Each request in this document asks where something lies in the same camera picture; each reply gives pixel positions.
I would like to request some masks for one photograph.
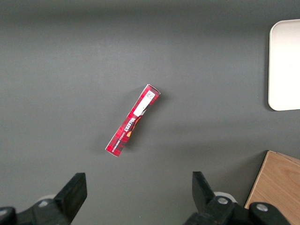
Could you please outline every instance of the red packaging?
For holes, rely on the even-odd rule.
[[[156,88],[147,84],[130,113],[107,145],[106,151],[112,153],[116,157],[121,154],[122,149],[130,138],[132,130],[148,109],[148,106],[152,105],[159,95],[160,92]]]

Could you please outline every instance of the white label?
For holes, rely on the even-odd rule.
[[[140,116],[147,105],[151,102],[151,100],[154,98],[155,94],[152,91],[148,91],[145,97],[141,100],[135,111],[133,112],[134,115]]]

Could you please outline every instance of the white tray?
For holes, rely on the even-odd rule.
[[[300,19],[280,21],[270,31],[269,105],[300,109]]]

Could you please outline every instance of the white plastic tray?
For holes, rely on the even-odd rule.
[[[300,19],[280,21],[270,31],[269,105],[300,109]]]

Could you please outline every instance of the wooden board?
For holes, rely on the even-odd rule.
[[[292,225],[300,224],[300,160],[268,151],[245,208],[253,202],[276,206]]]

